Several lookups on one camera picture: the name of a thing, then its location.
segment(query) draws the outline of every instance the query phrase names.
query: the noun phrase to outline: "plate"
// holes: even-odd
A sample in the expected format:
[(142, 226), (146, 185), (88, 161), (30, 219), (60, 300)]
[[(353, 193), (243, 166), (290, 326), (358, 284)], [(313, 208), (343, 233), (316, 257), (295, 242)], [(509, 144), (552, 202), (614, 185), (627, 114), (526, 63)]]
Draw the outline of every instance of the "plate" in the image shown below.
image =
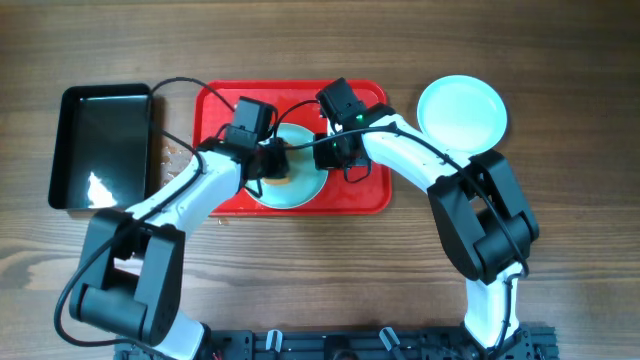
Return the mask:
[[(281, 124), (278, 137), (291, 145), (302, 145), (313, 141), (313, 133), (299, 125)], [(258, 203), (273, 209), (293, 209), (311, 201), (327, 182), (329, 172), (317, 170), (313, 160), (313, 148), (287, 151), (289, 161), (289, 183), (283, 185), (269, 185), (260, 180), (262, 197), (249, 195)], [(256, 180), (247, 181), (247, 187), (257, 191)]]
[(480, 154), (494, 147), (507, 129), (500, 95), (471, 76), (452, 75), (431, 83), (418, 102), (418, 124), (446, 149)]

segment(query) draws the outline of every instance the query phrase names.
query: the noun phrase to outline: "red tray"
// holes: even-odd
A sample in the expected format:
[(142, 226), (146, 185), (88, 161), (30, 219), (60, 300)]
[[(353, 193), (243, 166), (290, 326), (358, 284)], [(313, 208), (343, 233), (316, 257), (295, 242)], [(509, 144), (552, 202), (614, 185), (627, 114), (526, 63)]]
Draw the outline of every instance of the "red tray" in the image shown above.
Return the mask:
[[(310, 81), (214, 81), (209, 85), (218, 90), (229, 102), (237, 103), (240, 96), (273, 104), (280, 114), (303, 100), (315, 95), (328, 85), (329, 80)], [(367, 106), (387, 103), (387, 96), (376, 83), (368, 80), (349, 80), (356, 96)], [(312, 132), (326, 132), (327, 121), (320, 117), (320, 105), (305, 105), (291, 112), (285, 122), (298, 124)], [(203, 89), (196, 98), (193, 127), (193, 145), (215, 135), (222, 124), (231, 122), (232, 113), (209, 91)], [(349, 177), (355, 179), (366, 174), (364, 168), (354, 168)], [(329, 177), (320, 193), (308, 203), (290, 210), (277, 210), (263, 206), (242, 190), (220, 205), (213, 216), (292, 216), (292, 215), (366, 215), (384, 209), (391, 200), (391, 171), (373, 164), (371, 175), (357, 184), (344, 181), (342, 171), (329, 171)]]

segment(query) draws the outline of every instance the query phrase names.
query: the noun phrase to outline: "wooden table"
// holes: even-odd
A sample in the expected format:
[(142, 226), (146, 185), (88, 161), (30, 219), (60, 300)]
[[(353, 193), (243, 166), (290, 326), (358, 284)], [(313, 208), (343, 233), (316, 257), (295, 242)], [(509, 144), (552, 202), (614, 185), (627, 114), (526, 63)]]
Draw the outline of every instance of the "wooden table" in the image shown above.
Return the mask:
[[(640, 355), (637, 2), (4, 3), (0, 358), (112, 354), (69, 346), (51, 321), (89, 216), (46, 200), (66, 88), (175, 75), (367, 78), (415, 124), (425, 86), (461, 73), (503, 96), (511, 121), (498, 149), (540, 223), (519, 318), (557, 327), (563, 359)], [(185, 140), (198, 90), (163, 91), (165, 127)], [(158, 149), (168, 180), (188, 154)], [(209, 219), (187, 245), (182, 298), (215, 329), (254, 331), (456, 325), (466, 309), (427, 198), (398, 176), (375, 216)], [(74, 335), (110, 337), (65, 321)]]

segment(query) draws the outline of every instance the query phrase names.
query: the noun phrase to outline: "light blue plate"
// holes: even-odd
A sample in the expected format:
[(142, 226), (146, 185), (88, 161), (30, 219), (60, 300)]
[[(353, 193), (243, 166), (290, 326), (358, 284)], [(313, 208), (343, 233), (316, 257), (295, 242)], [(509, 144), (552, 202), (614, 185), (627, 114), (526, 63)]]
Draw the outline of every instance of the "light blue plate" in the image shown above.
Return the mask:
[[(295, 124), (281, 124), (278, 137), (291, 145), (302, 145), (313, 141), (313, 133)], [(289, 161), (289, 183), (283, 185), (269, 185), (262, 183), (262, 197), (251, 197), (260, 204), (273, 209), (292, 209), (311, 201), (327, 182), (329, 172), (316, 170), (313, 160), (313, 148), (287, 151)], [(258, 191), (256, 180), (247, 181), (247, 187)]]
[(440, 78), (420, 96), (418, 124), (422, 133), (446, 149), (483, 153), (507, 129), (507, 110), (500, 95), (471, 76)]

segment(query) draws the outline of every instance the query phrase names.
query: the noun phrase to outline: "black tray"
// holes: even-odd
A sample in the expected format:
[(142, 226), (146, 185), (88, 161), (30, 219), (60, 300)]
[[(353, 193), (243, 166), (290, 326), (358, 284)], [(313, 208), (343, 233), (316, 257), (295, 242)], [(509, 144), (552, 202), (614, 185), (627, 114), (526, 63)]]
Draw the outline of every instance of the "black tray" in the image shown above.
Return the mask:
[(144, 200), (151, 151), (149, 92), (145, 84), (65, 91), (49, 186), (52, 208), (126, 208)]

